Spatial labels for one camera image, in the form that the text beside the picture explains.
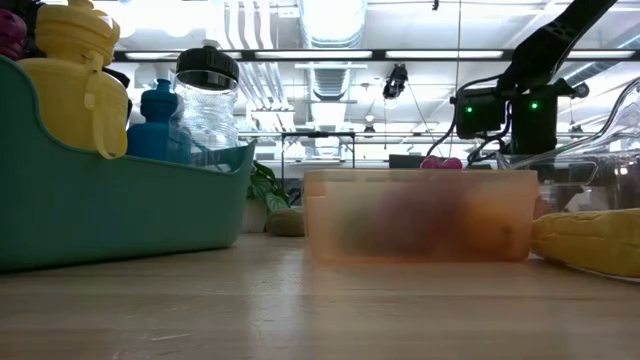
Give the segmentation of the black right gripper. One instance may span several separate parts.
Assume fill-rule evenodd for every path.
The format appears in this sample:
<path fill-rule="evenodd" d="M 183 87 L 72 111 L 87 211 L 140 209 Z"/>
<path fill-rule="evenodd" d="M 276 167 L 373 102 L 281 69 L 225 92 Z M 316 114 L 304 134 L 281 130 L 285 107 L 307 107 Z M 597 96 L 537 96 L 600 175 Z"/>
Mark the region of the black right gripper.
<path fill-rule="evenodd" d="M 566 212 L 570 201 L 584 193 L 599 170 L 591 157 L 552 157 L 537 163 L 540 191 L 553 212 Z"/>

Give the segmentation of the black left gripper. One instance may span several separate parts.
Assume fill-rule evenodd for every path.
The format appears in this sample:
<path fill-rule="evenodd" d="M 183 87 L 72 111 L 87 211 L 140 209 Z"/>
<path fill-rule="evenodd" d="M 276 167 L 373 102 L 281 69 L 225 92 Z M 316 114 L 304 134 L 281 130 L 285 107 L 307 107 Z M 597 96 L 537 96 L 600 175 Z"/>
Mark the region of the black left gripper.
<path fill-rule="evenodd" d="M 106 68 L 106 67 L 103 67 L 102 71 L 104 73 L 109 74 L 110 76 L 114 77 L 116 80 L 118 80 L 121 83 L 121 85 L 125 89 L 128 89 L 131 80 L 124 73 L 121 73 L 121 72 L 118 72 L 116 70 L 113 70 L 113 69 L 110 69 L 110 68 Z M 127 117 L 130 117 L 131 111 L 132 111 L 132 107 L 133 107 L 132 101 L 130 99 L 127 99 Z"/>

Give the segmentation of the yellow squeeze bottle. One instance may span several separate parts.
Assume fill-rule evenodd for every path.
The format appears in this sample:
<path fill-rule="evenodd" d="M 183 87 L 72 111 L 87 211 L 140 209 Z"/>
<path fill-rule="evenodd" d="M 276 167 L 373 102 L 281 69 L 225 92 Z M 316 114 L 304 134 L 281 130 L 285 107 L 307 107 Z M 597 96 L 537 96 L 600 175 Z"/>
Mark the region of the yellow squeeze bottle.
<path fill-rule="evenodd" d="M 106 159 L 127 151 L 126 88 L 103 71 L 119 37 L 119 24 L 91 0 L 45 5 L 35 25 L 35 43 L 45 56 L 18 62 L 34 84 L 47 130 Z"/>

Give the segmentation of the clear plastic bin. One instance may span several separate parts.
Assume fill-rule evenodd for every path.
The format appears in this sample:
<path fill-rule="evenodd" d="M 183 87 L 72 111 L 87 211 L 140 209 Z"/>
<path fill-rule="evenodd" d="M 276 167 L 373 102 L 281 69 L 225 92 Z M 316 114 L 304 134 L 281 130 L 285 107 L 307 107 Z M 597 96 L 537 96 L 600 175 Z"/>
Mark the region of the clear plastic bin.
<path fill-rule="evenodd" d="M 591 157 L 599 167 L 566 212 L 640 208 L 640 77 L 626 85 L 599 131 L 541 155 L 499 154 L 497 164 L 537 172 L 538 162 L 556 156 Z"/>

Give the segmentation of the yellow toy banana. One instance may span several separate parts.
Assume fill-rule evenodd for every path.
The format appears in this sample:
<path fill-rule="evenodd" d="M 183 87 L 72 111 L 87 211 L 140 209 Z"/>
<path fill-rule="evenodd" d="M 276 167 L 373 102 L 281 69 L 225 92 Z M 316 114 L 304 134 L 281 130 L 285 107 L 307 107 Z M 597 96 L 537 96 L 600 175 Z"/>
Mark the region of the yellow toy banana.
<path fill-rule="evenodd" d="M 544 215 L 533 222 L 531 251 L 585 270 L 640 279 L 640 208 Z"/>

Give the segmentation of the blue squeeze bottle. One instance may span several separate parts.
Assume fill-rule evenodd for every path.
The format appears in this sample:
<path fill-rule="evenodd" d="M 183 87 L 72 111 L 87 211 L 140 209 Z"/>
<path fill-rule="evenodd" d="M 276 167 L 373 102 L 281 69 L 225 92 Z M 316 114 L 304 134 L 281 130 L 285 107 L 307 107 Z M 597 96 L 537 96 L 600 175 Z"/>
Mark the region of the blue squeeze bottle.
<path fill-rule="evenodd" d="M 181 98 L 171 88 L 169 80 L 158 78 L 154 89 L 142 93 L 140 113 L 145 122 L 127 130 L 127 155 L 191 164 L 192 137 L 175 118 Z"/>

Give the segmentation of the clear bottle black lid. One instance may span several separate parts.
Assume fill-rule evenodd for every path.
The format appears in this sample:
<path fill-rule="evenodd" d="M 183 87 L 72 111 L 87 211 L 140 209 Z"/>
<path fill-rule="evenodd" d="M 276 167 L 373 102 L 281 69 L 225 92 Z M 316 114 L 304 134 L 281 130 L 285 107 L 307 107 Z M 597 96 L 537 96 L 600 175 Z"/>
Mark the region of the clear bottle black lid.
<path fill-rule="evenodd" d="M 233 170 L 238 146 L 233 116 L 239 66 L 214 45 L 190 48 L 177 58 L 173 91 L 178 107 L 170 120 L 170 146 L 183 164 L 219 172 Z"/>

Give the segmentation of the teal plastic bin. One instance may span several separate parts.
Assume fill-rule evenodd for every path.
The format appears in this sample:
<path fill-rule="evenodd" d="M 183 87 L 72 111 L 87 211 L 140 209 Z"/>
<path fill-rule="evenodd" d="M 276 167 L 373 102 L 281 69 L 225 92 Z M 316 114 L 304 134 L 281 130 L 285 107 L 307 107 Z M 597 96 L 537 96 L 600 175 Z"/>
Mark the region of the teal plastic bin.
<path fill-rule="evenodd" d="M 29 76 L 0 55 L 0 274 L 227 248 L 241 232 L 255 146 L 228 172 L 68 147 Z"/>

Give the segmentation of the black toy grape bunch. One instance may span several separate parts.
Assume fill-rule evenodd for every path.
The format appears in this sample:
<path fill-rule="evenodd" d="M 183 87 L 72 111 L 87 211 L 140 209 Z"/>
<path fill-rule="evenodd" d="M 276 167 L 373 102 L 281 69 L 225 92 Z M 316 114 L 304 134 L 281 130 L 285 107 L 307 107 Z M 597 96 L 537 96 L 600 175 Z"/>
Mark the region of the black toy grape bunch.
<path fill-rule="evenodd" d="M 364 257 L 431 255 L 442 242 L 457 209 L 441 195 L 387 195 L 357 209 L 344 225 L 338 245 L 344 253 Z"/>

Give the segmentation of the brown kiwi fruit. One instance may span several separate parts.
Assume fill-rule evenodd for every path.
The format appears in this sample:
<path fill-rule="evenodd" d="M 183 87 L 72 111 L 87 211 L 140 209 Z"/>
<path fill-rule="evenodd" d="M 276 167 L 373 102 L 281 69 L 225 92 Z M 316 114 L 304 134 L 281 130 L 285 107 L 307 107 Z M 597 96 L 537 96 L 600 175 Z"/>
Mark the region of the brown kiwi fruit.
<path fill-rule="evenodd" d="M 304 237 L 303 212 L 296 208 L 273 211 L 266 219 L 266 231 L 275 237 Z"/>

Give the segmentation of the black rectangular box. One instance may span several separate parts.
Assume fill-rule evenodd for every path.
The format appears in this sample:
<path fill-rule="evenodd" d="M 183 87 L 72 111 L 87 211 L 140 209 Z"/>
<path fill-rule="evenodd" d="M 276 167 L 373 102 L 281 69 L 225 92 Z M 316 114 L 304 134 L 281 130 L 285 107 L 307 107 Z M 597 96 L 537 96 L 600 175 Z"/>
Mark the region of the black rectangular box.
<path fill-rule="evenodd" d="M 417 169 L 425 159 L 422 155 L 389 155 L 389 167 L 392 169 Z"/>

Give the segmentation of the artificial striped green plant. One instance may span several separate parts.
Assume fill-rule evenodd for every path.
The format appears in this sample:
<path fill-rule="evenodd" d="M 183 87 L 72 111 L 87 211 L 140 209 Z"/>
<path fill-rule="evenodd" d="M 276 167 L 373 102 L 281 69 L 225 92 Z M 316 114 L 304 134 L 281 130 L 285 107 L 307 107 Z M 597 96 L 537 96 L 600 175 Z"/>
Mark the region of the artificial striped green plant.
<path fill-rule="evenodd" d="M 257 203 L 263 208 L 265 213 L 265 220 L 262 225 L 263 232 L 267 232 L 265 227 L 266 219 L 273 211 L 292 208 L 289 197 L 277 182 L 274 171 L 256 160 L 253 161 L 251 170 L 247 201 L 249 203 Z"/>

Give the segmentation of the black crossbar with light strips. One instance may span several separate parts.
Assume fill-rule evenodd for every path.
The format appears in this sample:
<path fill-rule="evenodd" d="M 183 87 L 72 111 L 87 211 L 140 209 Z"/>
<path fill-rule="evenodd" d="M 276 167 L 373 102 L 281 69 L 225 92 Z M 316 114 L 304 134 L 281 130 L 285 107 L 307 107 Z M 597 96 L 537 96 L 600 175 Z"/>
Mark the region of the black crossbar with light strips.
<path fill-rule="evenodd" d="M 385 50 L 385 49 L 271 49 L 271 50 L 223 50 L 232 59 L 245 62 L 264 61 L 470 61 L 470 62 L 509 62 L 512 50 Z M 567 61 L 640 61 L 640 50 L 573 50 Z"/>

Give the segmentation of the orange translucent plastic bin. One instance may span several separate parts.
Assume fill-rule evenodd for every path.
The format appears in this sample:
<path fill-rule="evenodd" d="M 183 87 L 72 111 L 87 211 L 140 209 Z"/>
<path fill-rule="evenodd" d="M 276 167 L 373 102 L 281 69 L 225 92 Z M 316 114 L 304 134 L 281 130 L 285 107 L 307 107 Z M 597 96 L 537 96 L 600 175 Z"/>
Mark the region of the orange translucent plastic bin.
<path fill-rule="evenodd" d="M 531 170 L 462 170 L 473 181 L 467 197 L 487 198 L 491 205 L 504 205 L 525 227 L 529 246 L 522 258 L 492 260 L 474 256 L 462 236 L 441 242 L 431 255 L 418 257 L 364 257 L 344 253 L 339 235 L 359 208 L 382 200 L 390 182 L 411 169 L 314 170 L 304 178 L 305 230 L 312 255 L 324 263 L 366 262 L 521 262 L 530 251 L 534 206 L 538 197 L 537 174 Z"/>

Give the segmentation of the silver ventilation duct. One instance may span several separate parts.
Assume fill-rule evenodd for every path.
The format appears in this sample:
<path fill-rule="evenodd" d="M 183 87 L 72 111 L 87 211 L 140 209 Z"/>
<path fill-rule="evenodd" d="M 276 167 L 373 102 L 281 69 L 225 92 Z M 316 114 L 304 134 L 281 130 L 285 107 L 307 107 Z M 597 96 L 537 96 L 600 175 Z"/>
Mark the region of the silver ventilation duct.
<path fill-rule="evenodd" d="M 310 49 L 356 49 L 361 46 L 367 0 L 298 0 L 304 47 Z M 311 119 L 317 130 L 341 132 L 346 99 L 353 72 L 347 62 L 320 63 L 309 71 Z"/>

